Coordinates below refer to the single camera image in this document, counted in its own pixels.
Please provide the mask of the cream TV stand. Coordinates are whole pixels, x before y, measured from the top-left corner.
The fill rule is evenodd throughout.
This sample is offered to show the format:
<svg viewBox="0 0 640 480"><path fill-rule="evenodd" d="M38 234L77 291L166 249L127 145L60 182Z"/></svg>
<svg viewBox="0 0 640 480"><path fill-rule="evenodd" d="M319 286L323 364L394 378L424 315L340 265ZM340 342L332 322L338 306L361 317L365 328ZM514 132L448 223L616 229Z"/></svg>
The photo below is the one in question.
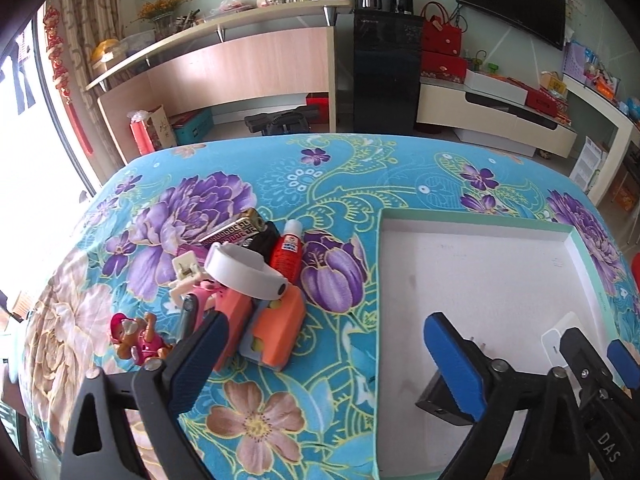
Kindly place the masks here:
<svg viewBox="0 0 640 480"><path fill-rule="evenodd" d="M577 138L536 110L438 79L422 81L416 121L450 128L466 143L527 157L541 150L567 158Z"/></svg>

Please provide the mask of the red white glue bottle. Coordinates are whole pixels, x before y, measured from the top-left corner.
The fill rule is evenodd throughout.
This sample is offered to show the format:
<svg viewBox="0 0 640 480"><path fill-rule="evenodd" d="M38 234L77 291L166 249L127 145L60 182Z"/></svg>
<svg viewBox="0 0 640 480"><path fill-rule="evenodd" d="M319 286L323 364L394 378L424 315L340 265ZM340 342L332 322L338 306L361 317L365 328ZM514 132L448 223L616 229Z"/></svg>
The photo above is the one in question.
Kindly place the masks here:
<svg viewBox="0 0 640 480"><path fill-rule="evenodd" d="M270 266L295 285L303 261L303 226L298 220L285 222L283 232L273 249Z"/></svg>

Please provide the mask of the magenta lighter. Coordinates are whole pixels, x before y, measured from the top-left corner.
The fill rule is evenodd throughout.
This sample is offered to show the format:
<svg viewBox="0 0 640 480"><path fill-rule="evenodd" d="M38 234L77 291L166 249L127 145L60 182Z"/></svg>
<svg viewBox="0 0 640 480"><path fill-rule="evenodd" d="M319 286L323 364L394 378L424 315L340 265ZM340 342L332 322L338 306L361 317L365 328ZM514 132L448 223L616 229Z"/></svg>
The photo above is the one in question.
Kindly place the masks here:
<svg viewBox="0 0 640 480"><path fill-rule="evenodd" d="M178 247L177 255L181 256L186 252L194 252L200 259L205 259L208 254L208 248L202 244L183 244Z"/></svg>

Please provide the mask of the red gift bag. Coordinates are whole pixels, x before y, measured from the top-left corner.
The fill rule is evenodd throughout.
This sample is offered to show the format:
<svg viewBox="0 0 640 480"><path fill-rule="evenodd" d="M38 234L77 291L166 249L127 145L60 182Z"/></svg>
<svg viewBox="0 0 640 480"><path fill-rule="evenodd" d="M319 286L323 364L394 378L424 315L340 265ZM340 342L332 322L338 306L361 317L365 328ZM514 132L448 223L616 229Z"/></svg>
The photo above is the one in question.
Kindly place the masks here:
<svg viewBox="0 0 640 480"><path fill-rule="evenodd" d="M464 29L446 8L429 1L421 10L421 76L463 84L468 66L461 56Z"/></svg>

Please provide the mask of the gold black patterned box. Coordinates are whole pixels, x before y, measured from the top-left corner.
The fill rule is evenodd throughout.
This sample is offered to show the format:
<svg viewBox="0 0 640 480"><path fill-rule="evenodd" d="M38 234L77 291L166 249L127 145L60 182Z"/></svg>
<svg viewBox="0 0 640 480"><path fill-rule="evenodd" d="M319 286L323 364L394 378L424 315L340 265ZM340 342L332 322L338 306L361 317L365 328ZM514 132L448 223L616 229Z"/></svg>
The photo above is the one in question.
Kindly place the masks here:
<svg viewBox="0 0 640 480"><path fill-rule="evenodd" d="M214 226L198 240L198 244L242 244L244 240L264 232L265 228L266 222L259 212L255 208L247 208Z"/></svg>

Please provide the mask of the cream hair claw clip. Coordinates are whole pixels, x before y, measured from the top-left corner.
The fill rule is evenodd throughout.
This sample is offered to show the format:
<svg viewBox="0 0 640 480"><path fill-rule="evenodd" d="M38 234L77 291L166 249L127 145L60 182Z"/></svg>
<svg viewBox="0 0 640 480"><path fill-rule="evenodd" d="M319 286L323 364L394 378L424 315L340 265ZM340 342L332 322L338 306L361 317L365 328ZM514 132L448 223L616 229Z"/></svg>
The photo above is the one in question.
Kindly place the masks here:
<svg viewBox="0 0 640 480"><path fill-rule="evenodd" d="M171 302L181 309L183 298L206 278L206 272L192 250L173 258L171 264L175 279L169 283L169 297Z"/></svg>

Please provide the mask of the yellow flower bouquet vase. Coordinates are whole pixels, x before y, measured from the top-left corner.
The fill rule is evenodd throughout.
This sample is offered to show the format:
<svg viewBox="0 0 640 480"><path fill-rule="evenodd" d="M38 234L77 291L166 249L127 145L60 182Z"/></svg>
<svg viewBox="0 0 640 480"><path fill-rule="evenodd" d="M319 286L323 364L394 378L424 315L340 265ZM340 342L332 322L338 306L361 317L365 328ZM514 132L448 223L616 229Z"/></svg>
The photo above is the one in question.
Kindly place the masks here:
<svg viewBox="0 0 640 480"><path fill-rule="evenodd" d="M155 38L164 39L170 35L170 29L174 15L185 3L192 0L153 0L145 1L138 11L139 21L148 22L152 25Z"/></svg>

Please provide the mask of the white side desk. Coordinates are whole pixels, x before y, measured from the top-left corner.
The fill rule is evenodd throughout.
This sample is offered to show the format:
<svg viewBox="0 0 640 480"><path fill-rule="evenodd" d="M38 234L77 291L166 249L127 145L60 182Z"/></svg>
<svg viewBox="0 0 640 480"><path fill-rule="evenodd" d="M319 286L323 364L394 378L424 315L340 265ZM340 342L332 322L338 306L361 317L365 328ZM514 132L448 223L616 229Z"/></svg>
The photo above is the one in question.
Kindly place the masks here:
<svg viewBox="0 0 640 480"><path fill-rule="evenodd" d="M639 128L614 103L570 75L562 76L567 88L572 129L577 134L570 156L578 157L587 138L603 143L608 151L588 197L599 206L623 165L632 144L639 146Z"/></svg>

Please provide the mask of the yellow lidded container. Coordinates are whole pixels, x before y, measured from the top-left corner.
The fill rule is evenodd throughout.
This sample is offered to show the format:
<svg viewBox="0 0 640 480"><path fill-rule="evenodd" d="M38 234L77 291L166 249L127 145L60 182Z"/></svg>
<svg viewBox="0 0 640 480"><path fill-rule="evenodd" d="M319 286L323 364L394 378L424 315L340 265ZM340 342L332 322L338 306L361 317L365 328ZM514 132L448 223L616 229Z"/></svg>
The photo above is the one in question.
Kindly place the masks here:
<svg viewBox="0 0 640 480"><path fill-rule="evenodd" d="M127 44L125 41L107 39L102 41L93 50L90 58L90 66L93 73L103 74L117 63L126 58Z"/></svg>

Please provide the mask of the floral blue tablecloth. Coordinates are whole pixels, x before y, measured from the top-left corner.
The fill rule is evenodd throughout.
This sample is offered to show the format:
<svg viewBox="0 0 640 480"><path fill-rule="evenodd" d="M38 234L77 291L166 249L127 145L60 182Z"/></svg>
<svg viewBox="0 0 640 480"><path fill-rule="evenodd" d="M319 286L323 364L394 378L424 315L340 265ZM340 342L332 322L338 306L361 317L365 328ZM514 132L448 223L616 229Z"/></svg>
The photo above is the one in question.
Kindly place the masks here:
<svg viewBox="0 0 640 480"><path fill-rule="evenodd" d="M29 315L66 479L637 478L594 422L639 291L569 178L473 145L291 134L136 159Z"/></svg>

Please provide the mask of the black water dispenser cabinet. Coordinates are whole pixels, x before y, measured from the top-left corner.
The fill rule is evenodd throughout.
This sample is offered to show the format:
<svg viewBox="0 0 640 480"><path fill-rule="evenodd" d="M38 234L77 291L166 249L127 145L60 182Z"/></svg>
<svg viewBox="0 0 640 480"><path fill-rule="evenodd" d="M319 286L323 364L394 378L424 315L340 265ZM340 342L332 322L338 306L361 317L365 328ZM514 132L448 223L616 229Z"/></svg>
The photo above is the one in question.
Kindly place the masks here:
<svg viewBox="0 0 640 480"><path fill-rule="evenodd" d="M355 131L413 132L420 98L422 28L413 0L356 0Z"/></svg>

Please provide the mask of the red hanging knot ornament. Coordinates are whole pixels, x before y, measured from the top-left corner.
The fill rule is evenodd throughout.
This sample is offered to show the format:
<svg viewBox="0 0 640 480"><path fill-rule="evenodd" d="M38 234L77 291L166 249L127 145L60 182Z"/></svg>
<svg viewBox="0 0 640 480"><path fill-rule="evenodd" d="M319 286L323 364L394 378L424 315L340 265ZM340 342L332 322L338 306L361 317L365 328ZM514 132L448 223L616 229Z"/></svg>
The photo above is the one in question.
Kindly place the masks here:
<svg viewBox="0 0 640 480"><path fill-rule="evenodd" d="M70 72L62 59L64 41L58 33L58 25L61 23L61 13L54 6L46 4L46 10L42 19L44 36L46 36L46 53L53 70L53 82L55 89L61 97L70 125L76 139L84 152L89 157L94 154L92 145L78 119L70 91Z"/></svg>

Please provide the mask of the teal storage box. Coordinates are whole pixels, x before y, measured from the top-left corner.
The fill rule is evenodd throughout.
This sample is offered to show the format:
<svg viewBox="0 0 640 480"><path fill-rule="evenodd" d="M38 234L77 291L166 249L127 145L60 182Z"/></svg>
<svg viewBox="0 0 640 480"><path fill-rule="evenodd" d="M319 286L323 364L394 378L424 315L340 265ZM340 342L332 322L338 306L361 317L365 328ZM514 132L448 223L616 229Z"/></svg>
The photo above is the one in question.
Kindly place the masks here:
<svg viewBox="0 0 640 480"><path fill-rule="evenodd" d="M214 128L214 118L209 108L171 116L169 123L178 145L200 142Z"/></svg>

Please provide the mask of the white tray with teal rim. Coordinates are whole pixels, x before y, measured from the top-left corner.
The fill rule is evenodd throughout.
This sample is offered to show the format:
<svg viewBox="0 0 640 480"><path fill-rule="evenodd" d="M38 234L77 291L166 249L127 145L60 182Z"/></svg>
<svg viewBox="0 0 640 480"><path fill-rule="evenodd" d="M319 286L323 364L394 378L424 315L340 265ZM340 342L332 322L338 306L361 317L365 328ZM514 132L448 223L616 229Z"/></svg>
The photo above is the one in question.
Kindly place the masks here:
<svg viewBox="0 0 640 480"><path fill-rule="evenodd" d="M575 228L527 219L386 209L378 228L375 463L383 479L434 479L466 429L418 407L436 365L423 325L442 312L492 358L544 374L544 341L576 326L605 352L614 310Z"/></svg>

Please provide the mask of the wooden curved shelf desk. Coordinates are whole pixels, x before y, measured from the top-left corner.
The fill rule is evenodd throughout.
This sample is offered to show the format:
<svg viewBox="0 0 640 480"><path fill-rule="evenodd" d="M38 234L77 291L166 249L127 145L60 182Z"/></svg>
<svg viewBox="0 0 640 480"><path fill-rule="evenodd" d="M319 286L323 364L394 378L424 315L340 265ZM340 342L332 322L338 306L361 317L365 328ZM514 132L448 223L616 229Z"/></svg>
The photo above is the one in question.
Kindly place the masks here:
<svg viewBox="0 0 640 480"><path fill-rule="evenodd" d="M129 113L157 106L174 116L238 101L324 93L329 99L329 130L334 132L335 23L339 15L350 12L350 0L308 0L224 14L154 42L94 78L87 87L102 90L99 109L123 162L140 155L130 130ZM324 18L323 26L288 28L238 39L226 36L232 29L315 15ZM109 83L132 66L210 36L217 36L216 44L149 67L116 86Z"/></svg>

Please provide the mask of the red paper bag floor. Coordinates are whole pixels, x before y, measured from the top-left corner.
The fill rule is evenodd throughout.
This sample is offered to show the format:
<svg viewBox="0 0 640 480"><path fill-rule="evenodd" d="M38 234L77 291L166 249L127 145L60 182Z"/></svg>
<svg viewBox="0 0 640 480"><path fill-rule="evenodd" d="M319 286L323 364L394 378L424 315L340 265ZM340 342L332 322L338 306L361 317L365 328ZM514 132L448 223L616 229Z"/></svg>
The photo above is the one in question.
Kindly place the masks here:
<svg viewBox="0 0 640 480"><path fill-rule="evenodd" d="M177 145L163 105L154 110L135 110L128 114L129 127L141 155L155 153Z"/></svg>

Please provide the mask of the white charger adapter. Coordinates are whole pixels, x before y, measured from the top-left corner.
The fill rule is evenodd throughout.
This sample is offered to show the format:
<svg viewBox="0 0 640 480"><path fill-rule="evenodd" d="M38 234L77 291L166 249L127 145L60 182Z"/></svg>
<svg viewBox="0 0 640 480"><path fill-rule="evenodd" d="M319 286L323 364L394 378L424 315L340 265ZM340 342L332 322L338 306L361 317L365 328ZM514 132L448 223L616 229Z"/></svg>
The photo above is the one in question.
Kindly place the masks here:
<svg viewBox="0 0 640 480"><path fill-rule="evenodd" d="M540 336L540 343L552 367L568 367L561 352L561 339L567 330L574 327L584 329L577 314L570 311Z"/></svg>

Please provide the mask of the black bag under desk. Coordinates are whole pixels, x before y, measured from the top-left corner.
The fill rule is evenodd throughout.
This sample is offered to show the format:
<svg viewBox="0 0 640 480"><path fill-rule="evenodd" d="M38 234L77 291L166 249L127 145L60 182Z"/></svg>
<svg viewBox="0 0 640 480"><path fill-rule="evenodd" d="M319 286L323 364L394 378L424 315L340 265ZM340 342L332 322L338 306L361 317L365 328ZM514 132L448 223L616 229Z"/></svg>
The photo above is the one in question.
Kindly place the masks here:
<svg viewBox="0 0 640 480"><path fill-rule="evenodd" d="M259 113L246 116L244 124L251 133L262 136L283 136L284 134L306 133L310 131L310 122L320 117L318 105L303 105L292 110L277 113Z"/></svg>

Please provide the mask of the black toy car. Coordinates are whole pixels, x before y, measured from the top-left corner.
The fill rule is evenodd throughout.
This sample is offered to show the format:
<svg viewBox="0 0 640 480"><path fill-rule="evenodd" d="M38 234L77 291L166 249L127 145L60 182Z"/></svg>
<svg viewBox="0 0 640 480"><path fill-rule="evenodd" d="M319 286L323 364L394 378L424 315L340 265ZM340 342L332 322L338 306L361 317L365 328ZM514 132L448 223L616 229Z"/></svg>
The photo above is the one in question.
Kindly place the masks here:
<svg viewBox="0 0 640 480"><path fill-rule="evenodd" d="M277 226L272 221L267 221L265 229L248 238L242 246L252 252L257 252L264 258L265 263L270 263L273 249L276 247L279 238L280 232Z"/></svg>

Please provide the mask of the pink smart wristband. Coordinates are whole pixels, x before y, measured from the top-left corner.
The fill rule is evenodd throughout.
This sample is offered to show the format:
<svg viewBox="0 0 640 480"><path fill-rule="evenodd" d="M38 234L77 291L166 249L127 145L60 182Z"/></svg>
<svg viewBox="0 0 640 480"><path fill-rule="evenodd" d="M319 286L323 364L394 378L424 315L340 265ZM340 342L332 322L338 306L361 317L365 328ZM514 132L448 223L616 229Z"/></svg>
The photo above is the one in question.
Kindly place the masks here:
<svg viewBox="0 0 640 480"><path fill-rule="evenodd" d="M182 341L196 332L225 291L224 286L213 281L202 281L192 287L182 300L176 341Z"/></svg>

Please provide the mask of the white flat box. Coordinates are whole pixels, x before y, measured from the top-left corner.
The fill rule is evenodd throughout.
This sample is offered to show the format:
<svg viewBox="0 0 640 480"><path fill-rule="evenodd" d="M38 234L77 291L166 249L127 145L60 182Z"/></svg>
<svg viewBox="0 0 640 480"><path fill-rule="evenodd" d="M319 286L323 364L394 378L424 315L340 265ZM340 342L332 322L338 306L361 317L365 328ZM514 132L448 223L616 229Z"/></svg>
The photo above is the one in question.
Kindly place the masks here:
<svg viewBox="0 0 640 480"><path fill-rule="evenodd" d="M508 101L518 105L524 105L527 91L508 80L486 75L474 70L467 70L464 84L474 92L488 94L495 99Z"/></svg>

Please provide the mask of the pink dog toy figure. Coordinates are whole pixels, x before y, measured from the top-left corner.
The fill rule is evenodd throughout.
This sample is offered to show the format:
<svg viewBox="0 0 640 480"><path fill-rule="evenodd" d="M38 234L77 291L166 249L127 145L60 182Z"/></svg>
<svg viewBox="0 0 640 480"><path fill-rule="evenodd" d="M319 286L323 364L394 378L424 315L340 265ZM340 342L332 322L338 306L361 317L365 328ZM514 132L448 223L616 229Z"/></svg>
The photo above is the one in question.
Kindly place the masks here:
<svg viewBox="0 0 640 480"><path fill-rule="evenodd" d="M156 330L156 316L145 312L142 318L115 313L111 318L111 343L121 360L133 360L142 366L152 359L166 359L174 348Z"/></svg>

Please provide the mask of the black small box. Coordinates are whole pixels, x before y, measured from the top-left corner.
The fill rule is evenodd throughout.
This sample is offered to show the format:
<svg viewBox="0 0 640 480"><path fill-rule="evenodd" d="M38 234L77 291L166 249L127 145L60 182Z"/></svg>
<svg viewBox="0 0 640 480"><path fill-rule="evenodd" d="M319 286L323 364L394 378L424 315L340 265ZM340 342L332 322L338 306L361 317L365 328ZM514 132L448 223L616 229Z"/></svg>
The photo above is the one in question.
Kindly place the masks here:
<svg viewBox="0 0 640 480"><path fill-rule="evenodd" d="M462 427L474 424L472 416L460 410L439 372L434 374L419 396L416 407L450 425Z"/></svg>

